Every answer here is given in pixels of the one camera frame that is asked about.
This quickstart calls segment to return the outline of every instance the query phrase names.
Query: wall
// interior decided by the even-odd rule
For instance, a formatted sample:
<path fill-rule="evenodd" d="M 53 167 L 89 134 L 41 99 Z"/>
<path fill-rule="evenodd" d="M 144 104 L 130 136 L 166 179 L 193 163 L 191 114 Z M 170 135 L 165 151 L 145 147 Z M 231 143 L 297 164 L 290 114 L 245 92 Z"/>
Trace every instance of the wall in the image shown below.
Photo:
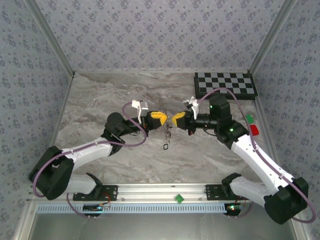
<path fill-rule="evenodd" d="M 0 240 L 10 240 L 70 78 L 23 0 L 0 8 Z"/>
<path fill-rule="evenodd" d="M 255 74 L 282 166 L 309 183 L 320 239 L 320 3 L 298 1 Z"/>
<path fill-rule="evenodd" d="M 246 70 L 283 0 L 38 0 L 72 68 Z"/>

